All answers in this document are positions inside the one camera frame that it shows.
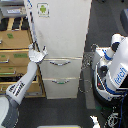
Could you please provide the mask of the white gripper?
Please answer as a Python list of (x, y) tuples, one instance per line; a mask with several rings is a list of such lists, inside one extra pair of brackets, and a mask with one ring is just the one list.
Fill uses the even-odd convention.
[(43, 47), (41, 52), (35, 51), (33, 48), (33, 44), (30, 44), (28, 48), (29, 48), (29, 59), (32, 62), (40, 63), (44, 59), (44, 57), (48, 55), (46, 46)]

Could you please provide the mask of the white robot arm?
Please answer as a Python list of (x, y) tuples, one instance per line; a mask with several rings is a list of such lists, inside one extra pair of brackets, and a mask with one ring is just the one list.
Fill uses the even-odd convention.
[(26, 91), (36, 76), (37, 65), (47, 55), (46, 48), (41, 52), (29, 45), (29, 59), (27, 72), (15, 84), (6, 89), (4, 96), (0, 97), (0, 128), (14, 128), (18, 122), (18, 106), (21, 104)]

